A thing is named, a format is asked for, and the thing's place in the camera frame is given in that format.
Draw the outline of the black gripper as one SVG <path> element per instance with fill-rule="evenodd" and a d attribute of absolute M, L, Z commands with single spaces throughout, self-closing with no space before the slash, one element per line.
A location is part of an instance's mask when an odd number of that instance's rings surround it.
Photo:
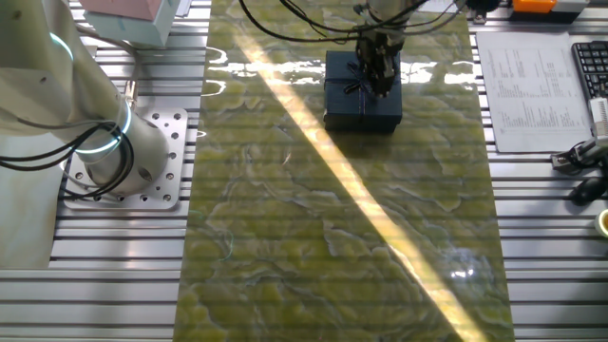
<path fill-rule="evenodd" d="M 363 25 L 358 31 L 357 57 L 369 71 L 370 92 L 376 97 L 387 97 L 395 83 L 396 59 L 403 48 L 403 31 L 398 27 L 371 28 Z M 374 71 L 390 71 L 381 79 Z"/>

